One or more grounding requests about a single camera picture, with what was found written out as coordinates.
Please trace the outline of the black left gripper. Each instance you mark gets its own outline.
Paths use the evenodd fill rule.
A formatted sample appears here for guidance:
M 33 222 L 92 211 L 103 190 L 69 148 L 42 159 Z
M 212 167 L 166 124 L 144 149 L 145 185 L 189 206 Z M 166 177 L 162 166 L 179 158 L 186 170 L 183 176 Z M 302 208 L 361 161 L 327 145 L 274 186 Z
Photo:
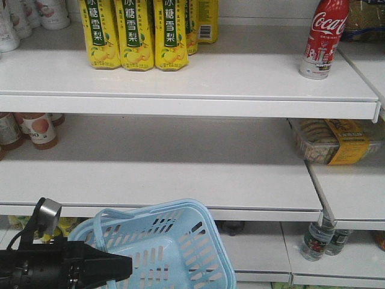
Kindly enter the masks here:
M 123 281 L 132 258 L 62 238 L 1 250 L 1 288 L 87 288 L 86 282 Z

